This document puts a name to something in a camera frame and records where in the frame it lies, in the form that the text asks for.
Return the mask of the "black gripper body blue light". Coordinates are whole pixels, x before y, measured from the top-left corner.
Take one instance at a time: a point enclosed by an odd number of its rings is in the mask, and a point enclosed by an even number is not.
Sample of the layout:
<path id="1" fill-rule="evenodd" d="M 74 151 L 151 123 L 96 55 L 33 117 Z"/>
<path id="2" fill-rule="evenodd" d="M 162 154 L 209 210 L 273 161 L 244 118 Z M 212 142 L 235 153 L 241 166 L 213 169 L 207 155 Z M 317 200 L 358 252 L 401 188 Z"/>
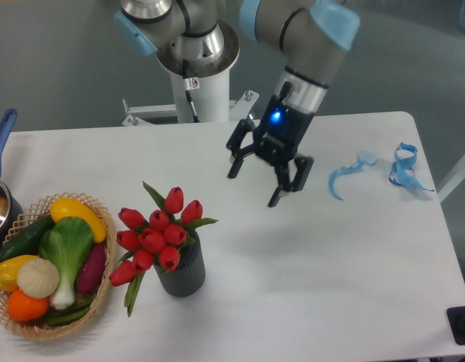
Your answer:
<path id="1" fill-rule="evenodd" d="M 297 154 L 314 114 L 302 113 L 272 95 L 253 131 L 254 153 L 272 166 L 287 164 Z"/>

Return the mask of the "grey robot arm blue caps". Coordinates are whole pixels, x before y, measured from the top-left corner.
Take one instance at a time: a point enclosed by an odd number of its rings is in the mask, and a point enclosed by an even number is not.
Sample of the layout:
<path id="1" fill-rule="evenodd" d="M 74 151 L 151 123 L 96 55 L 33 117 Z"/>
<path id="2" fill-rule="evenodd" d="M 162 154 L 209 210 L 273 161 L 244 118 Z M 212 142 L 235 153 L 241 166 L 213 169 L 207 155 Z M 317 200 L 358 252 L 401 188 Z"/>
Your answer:
<path id="1" fill-rule="evenodd" d="M 239 56 L 234 30 L 215 1 L 123 1 L 114 16 L 120 33 L 144 56 L 156 55 L 169 72 L 181 123 L 226 121 L 229 71 Z M 243 118 L 226 146 L 229 178 L 249 155 L 272 166 L 277 188 L 269 205 L 299 192 L 313 159 L 297 151 L 310 122 L 350 51 L 359 15 L 342 1 L 244 1 L 244 33 L 287 58 L 259 124 Z"/>

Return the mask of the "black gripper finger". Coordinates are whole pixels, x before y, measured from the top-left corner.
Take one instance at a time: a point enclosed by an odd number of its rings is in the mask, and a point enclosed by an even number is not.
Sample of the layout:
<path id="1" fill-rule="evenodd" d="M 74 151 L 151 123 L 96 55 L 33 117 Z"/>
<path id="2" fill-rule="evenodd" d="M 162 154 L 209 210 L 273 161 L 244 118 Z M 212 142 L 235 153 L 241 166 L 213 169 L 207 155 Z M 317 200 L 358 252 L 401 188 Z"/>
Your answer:
<path id="1" fill-rule="evenodd" d="M 293 179 L 290 178 L 290 168 L 288 162 L 280 162 L 274 166 L 278 185 L 271 196 L 268 207 L 275 207 L 279 200 L 292 193 L 303 189 L 314 164 L 314 158 L 298 155 L 294 158 L 296 173 Z"/>
<path id="2" fill-rule="evenodd" d="M 244 158 L 248 157 L 254 152 L 254 144 L 248 145 L 244 148 L 241 147 L 242 141 L 244 140 L 247 133 L 252 132 L 255 129 L 253 121 L 249 118 L 243 118 L 236 125 L 236 128 L 229 137 L 226 148 L 231 151 L 232 166 L 229 169 L 227 177 L 234 179 L 237 177 Z"/>

